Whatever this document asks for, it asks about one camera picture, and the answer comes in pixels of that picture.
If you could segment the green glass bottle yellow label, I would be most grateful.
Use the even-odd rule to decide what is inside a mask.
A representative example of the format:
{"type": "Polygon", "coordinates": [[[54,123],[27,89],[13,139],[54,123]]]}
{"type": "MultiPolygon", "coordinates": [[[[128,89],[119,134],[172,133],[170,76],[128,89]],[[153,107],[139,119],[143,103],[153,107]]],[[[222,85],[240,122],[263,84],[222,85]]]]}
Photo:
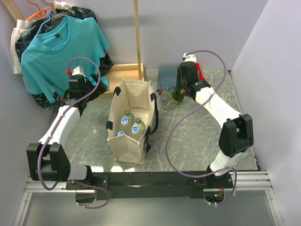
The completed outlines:
{"type": "Polygon", "coordinates": [[[183,87],[177,86],[173,92],[173,103],[179,105],[185,97],[185,90],[183,87]]]}

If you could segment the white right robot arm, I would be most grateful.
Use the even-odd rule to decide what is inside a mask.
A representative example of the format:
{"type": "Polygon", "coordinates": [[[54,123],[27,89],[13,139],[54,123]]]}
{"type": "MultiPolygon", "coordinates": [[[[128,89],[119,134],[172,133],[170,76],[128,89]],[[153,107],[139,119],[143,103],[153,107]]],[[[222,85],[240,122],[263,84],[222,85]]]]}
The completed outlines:
{"type": "Polygon", "coordinates": [[[187,94],[215,118],[221,127],[220,151],[209,166],[206,182],[210,187],[222,183],[237,158],[253,145],[253,120],[249,114],[242,114],[228,105],[215,89],[205,80],[199,79],[197,65],[192,61],[182,62],[178,67],[177,83],[187,94]]]}

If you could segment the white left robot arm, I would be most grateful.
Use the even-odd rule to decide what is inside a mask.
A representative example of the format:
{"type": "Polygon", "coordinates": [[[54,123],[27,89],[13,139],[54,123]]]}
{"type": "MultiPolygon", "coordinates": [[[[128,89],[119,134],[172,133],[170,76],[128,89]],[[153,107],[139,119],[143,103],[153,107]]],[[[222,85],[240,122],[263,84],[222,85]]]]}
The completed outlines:
{"type": "Polygon", "coordinates": [[[69,78],[69,86],[70,89],[65,92],[60,101],[58,114],[47,133],[38,143],[31,143],[26,149],[30,176],[32,180],[39,181],[38,156],[49,137],[50,141],[44,148],[40,164],[43,180],[54,182],[77,180],[81,188],[89,189],[94,183],[94,177],[89,174],[91,168],[70,163],[64,147],[87,103],[106,92],[108,86],[101,81],[95,88],[82,73],[73,73],[69,78]]]}

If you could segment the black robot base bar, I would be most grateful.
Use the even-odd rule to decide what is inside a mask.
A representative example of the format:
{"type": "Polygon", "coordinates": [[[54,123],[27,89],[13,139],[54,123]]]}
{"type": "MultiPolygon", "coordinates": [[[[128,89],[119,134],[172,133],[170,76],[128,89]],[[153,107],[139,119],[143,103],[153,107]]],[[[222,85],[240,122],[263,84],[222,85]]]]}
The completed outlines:
{"type": "Polygon", "coordinates": [[[67,191],[75,192],[79,203],[92,203],[108,197],[159,198],[190,197],[203,199],[206,189],[230,189],[234,185],[231,175],[214,178],[189,178],[177,172],[107,172],[90,173],[80,184],[68,182],[67,191]]]}

